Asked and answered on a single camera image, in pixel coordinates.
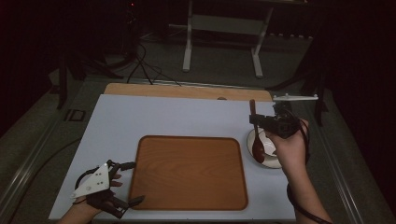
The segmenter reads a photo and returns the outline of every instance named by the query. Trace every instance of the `white tabletop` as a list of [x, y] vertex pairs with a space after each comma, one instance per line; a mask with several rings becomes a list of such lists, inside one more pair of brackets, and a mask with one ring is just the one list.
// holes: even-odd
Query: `white tabletop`
[[[274, 103], [256, 103], [259, 114], [274, 115]], [[232, 137], [241, 147], [247, 183], [248, 206], [242, 211], [147, 211], [128, 209], [124, 220], [210, 221], [294, 220], [286, 195], [288, 181], [280, 169], [258, 164], [247, 148], [248, 101], [201, 100], [145, 96], [100, 96], [78, 147], [49, 219], [59, 219], [68, 210], [78, 177], [107, 160], [134, 161], [137, 144], [145, 135]], [[123, 186], [112, 188], [127, 201], [132, 171], [121, 172]], [[97, 219], [116, 219], [101, 213]]]

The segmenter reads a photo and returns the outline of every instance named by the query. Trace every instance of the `dark background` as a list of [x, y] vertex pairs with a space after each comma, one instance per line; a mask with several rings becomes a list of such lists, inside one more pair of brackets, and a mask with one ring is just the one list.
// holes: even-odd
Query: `dark background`
[[[96, 1], [95, 9], [89, 8], [87, 2], [76, 0], [0, 3], [0, 136], [51, 88], [48, 73], [58, 67], [59, 43], [64, 43], [60, 36], [67, 36], [68, 44], [91, 57], [100, 57], [103, 46], [120, 47], [117, 43], [120, 43], [118, 40], [123, 30], [120, 24], [124, 24], [125, 15], [123, 7], [114, 5], [114, 1], [109, 7], [109, 2]], [[144, 2], [136, 1], [139, 9], [135, 14], [141, 24], [159, 35], [166, 36], [168, 23], [186, 20], [187, 1]], [[205, 7], [207, 5], [203, 5], [201, 10], [207, 10]], [[243, 17], [245, 12], [240, 9], [240, 6], [238, 10], [227, 8]], [[230, 13], [227, 10], [215, 11]], [[393, 114], [396, 84], [394, 1], [349, 1], [347, 7], [330, 14], [318, 14], [304, 8], [299, 10], [300, 13], [287, 7], [280, 9], [274, 15], [269, 32], [298, 33], [300, 31], [293, 29], [304, 29], [300, 24], [310, 23], [310, 28], [304, 30], [303, 35], [312, 35], [318, 24], [311, 21], [321, 18], [318, 20], [322, 21], [321, 27], [302, 64], [321, 64], [327, 68], [326, 86], [332, 90], [361, 154], [396, 215], [396, 195], [393, 192], [396, 184], [392, 181], [396, 158], [393, 140], [396, 134]], [[100, 25], [105, 25], [108, 32], [102, 33], [104, 29], [92, 23], [92, 18], [102, 19]], [[102, 38], [92, 39], [92, 34]]]

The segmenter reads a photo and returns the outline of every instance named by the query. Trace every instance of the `gray floor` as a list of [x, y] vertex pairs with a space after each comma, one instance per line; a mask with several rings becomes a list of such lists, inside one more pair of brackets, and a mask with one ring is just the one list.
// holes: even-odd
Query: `gray floor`
[[[265, 76], [257, 79], [249, 47], [239, 45], [238, 48], [231, 48], [204, 41], [201, 37], [196, 37], [192, 48], [191, 70], [183, 73], [184, 36], [184, 32], [175, 33], [168, 42], [162, 42], [148, 35], [141, 41], [146, 49], [145, 62], [158, 66], [166, 75], [159, 76], [154, 84], [175, 84], [170, 77], [181, 85], [263, 89], [291, 77], [310, 44], [309, 39], [266, 38], [260, 53]], [[143, 48], [139, 48], [139, 55], [143, 53]], [[109, 79], [87, 68], [90, 74], [85, 81], [69, 78], [70, 94], [63, 110], [56, 109], [56, 94], [45, 94], [0, 139], [0, 192], [4, 192], [0, 201], [1, 218], [10, 217], [20, 203], [11, 223], [53, 223], [48, 220], [50, 209], [73, 160], [78, 142], [64, 146], [83, 135], [96, 100], [106, 85], [110, 82], [126, 82], [134, 67], [135, 63], [132, 63], [115, 70], [124, 79]], [[157, 76], [154, 69], [158, 71], [158, 67], [151, 69], [146, 65], [150, 78]], [[130, 82], [148, 83], [140, 68]], [[297, 83], [283, 91], [271, 93], [298, 94], [300, 86], [301, 83]], [[323, 127], [316, 125], [313, 119], [314, 103], [293, 103], [293, 110], [297, 116], [310, 121], [312, 157], [308, 170], [334, 223], [396, 223], [330, 91], [326, 91], [325, 104], [328, 112], [322, 114]], [[87, 116], [82, 122], [64, 120], [68, 109], [84, 110]], [[34, 176], [38, 167], [59, 149], [61, 151]], [[26, 177], [29, 175], [34, 176], [33, 181]]]

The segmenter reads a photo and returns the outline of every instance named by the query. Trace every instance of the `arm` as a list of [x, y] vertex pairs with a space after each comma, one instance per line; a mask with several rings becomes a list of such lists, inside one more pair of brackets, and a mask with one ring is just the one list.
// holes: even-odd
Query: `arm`
[[96, 215], [102, 212], [86, 204], [86, 202], [82, 200], [84, 199], [77, 199], [76, 202], [80, 203], [73, 203], [69, 210], [58, 221], [58, 224], [87, 224]]
[[[331, 222], [332, 220], [324, 209], [306, 171], [305, 144], [302, 133], [297, 132], [287, 139], [271, 133], [266, 133], [266, 135], [276, 147], [276, 155], [289, 181], [294, 200], [309, 213]], [[297, 210], [295, 210], [295, 214], [297, 223], [317, 223]]]

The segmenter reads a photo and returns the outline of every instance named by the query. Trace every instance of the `brown tray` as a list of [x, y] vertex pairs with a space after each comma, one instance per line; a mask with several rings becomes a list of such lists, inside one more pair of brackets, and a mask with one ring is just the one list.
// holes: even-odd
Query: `brown tray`
[[148, 135], [140, 139], [130, 198], [137, 210], [243, 210], [239, 143], [232, 138]]

